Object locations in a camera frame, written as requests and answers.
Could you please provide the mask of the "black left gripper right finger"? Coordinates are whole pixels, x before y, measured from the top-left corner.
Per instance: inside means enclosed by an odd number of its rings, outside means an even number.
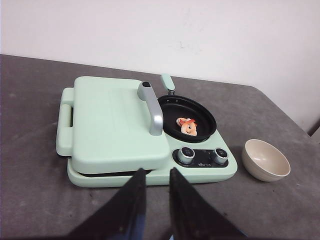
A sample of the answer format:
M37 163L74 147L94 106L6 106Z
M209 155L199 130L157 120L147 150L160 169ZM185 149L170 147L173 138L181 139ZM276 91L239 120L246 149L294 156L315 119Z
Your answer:
M242 240L248 237L212 207L176 168L170 170L169 209L174 240Z

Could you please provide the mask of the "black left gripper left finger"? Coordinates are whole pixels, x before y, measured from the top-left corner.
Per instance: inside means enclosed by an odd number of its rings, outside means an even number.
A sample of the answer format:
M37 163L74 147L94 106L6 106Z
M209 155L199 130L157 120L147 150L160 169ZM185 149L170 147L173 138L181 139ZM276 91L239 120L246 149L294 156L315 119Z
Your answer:
M141 240L146 219L146 171L139 169L68 240Z

